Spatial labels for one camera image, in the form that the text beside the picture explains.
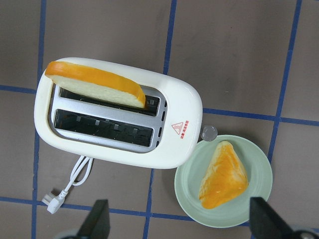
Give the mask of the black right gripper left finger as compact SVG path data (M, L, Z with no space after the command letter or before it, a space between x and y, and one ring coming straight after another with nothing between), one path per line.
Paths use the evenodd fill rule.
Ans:
M110 233L109 203L107 199L97 200L80 227L79 239L107 239Z

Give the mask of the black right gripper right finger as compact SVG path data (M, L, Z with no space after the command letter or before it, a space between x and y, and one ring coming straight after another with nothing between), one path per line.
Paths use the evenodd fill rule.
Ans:
M249 222L256 239L300 239L262 197L250 198Z

